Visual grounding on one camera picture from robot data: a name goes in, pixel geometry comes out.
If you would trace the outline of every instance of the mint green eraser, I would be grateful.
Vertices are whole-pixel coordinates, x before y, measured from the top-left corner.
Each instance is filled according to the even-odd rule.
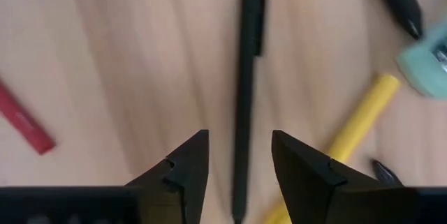
[[[423,95],[447,99],[447,20],[398,56],[397,63]]]

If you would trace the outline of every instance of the wood grain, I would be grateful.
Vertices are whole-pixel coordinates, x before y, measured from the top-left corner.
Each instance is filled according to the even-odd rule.
[[[427,26],[447,11],[419,0]],[[395,57],[411,40],[381,0],[269,0],[256,60],[249,212],[279,199],[273,129],[324,150],[377,73],[403,87],[350,165],[379,158],[408,185],[445,185],[447,103]],[[210,129],[203,223],[230,223],[239,0],[0,0],[0,77],[57,141],[37,156],[0,119],[1,185],[120,185]]]

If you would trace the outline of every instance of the black marker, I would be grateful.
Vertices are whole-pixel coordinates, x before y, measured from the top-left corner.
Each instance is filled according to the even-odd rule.
[[[232,215],[242,223],[247,210],[254,57],[261,55],[265,0],[242,0],[235,111]]]
[[[414,39],[423,37],[423,16],[418,0],[385,0],[400,26]]]

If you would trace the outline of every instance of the red pencil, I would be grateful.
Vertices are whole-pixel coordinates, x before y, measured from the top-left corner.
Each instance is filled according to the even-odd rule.
[[[40,155],[55,146],[50,136],[13,98],[2,83],[0,83],[0,112]]]

